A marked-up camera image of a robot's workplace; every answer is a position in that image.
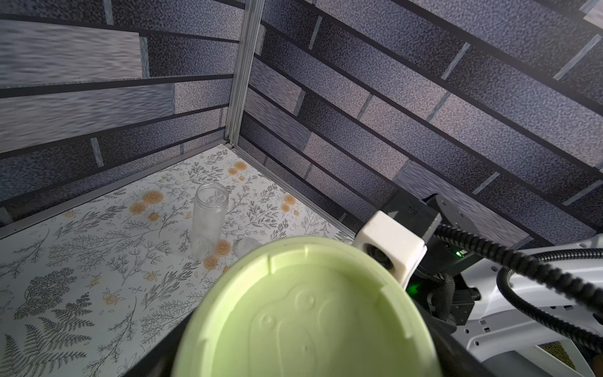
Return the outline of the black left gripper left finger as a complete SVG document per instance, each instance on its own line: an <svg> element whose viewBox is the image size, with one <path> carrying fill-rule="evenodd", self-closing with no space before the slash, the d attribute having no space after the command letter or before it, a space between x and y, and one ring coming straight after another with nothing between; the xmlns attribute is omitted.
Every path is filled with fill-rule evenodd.
<svg viewBox="0 0 603 377"><path fill-rule="evenodd" d="M125 377L170 377L185 328L185 325L178 325L128 370Z"/></svg>

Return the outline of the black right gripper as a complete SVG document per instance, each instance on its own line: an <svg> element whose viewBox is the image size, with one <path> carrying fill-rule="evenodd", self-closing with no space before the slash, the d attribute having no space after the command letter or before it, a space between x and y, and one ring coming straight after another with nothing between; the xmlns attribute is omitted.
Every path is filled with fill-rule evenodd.
<svg viewBox="0 0 603 377"><path fill-rule="evenodd" d="M429 315L446 332L455 332L458 326L465 325L481 299L479 290L468 287L460 274L447 273L431 278L413 276L409 296L423 314Z"/></svg>

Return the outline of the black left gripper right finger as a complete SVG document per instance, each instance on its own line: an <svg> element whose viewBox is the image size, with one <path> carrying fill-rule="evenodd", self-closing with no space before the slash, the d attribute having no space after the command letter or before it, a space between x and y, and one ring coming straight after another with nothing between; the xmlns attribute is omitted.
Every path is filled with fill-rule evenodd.
<svg viewBox="0 0 603 377"><path fill-rule="evenodd" d="M474 356L460 345L419 303L414 302L425 322L437 353L443 376L494 376Z"/></svg>

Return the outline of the glass jar with green lid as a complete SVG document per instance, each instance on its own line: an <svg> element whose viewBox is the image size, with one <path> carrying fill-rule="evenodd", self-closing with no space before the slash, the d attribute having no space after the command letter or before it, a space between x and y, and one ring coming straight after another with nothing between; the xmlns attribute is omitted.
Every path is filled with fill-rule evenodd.
<svg viewBox="0 0 603 377"><path fill-rule="evenodd" d="M428 328L369 255L323 237L267 243L188 322L174 376L439 376Z"/></svg>

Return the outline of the tall clear plastic jar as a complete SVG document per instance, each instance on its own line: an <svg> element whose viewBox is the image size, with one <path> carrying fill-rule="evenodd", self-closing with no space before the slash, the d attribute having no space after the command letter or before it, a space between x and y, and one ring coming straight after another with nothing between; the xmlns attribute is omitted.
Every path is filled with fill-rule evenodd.
<svg viewBox="0 0 603 377"><path fill-rule="evenodd" d="M229 191L217 182L202 184L194 196L190 253L197 261L215 253L229 205Z"/></svg>

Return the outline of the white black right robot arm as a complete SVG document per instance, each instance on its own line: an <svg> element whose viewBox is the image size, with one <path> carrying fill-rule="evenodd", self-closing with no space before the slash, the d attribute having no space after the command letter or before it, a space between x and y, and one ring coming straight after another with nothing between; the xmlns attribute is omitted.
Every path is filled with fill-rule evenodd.
<svg viewBox="0 0 603 377"><path fill-rule="evenodd" d="M602 238L513 251L477 234L448 198L386 206L425 240L408 283L445 376L504 376L541 369L588 376L581 348L602 352Z"/></svg>

